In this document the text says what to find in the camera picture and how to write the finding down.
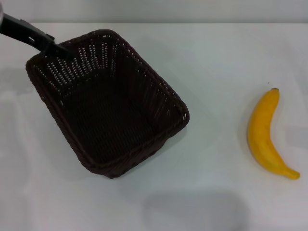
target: basket bottom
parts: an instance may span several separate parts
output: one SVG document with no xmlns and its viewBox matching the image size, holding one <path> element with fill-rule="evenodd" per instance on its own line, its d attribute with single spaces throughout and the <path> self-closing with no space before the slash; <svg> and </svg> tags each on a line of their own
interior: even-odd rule
<svg viewBox="0 0 308 231">
<path fill-rule="evenodd" d="M 128 96 L 111 83 L 100 82 L 66 100 L 70 123 L 96 163 L 107 163 L 152 139 L 157 132 Z"/>
</svg>

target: white wall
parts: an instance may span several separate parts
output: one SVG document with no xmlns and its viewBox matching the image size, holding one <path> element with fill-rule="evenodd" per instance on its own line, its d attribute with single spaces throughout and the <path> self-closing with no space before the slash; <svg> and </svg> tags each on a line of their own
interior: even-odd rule
<svg viewBox="0 0 308 231">
<path fill-rule="evenodd" d="M 308 22 L 308 0 L 2 0 L 31 22 Z"/>
</svg>

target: dark brown basket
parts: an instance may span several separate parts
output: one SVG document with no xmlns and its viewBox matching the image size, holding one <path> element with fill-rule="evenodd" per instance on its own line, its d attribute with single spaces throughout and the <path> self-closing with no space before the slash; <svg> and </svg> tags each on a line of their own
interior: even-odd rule
<svg viewBox="0 0 308 231">
<path fill-rule="evenodd" d="M 187 125 L 180 97 L 114 31 L 97 30 L 61 45 L 77 51 L 74 62 L 38 54 L 26 70 L 89 171 L 119 177 Z"/>
</svg>

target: banana tip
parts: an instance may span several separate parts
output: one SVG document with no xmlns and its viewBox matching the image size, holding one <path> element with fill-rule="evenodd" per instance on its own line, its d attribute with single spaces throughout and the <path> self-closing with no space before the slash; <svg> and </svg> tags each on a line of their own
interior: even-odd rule
<svg viewBox="0 0 308 231">
<path fill-rule="evenodd" d="M 289 179 L 297 180 L 298 178 L 300 178 L 300 173 L 292 169 L 289 169 L 288 171 L 285 172 L 285 176 Z"/>
</svg>

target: yellow banana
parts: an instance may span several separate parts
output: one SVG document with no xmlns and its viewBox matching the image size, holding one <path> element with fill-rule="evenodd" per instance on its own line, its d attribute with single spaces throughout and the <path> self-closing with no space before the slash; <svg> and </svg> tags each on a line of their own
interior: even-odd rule
<svg viewBox="0 0 308 231">
<path fill-rule="evenodd" d="M 295 180 L 300 174 L 284 163 L 270 139 L 270 123 L 278 101 L 277 88 L 272 88 L 260 99 L 248 125 L 248 143 L 253 156 L 265 169 Z"/>
</svg>

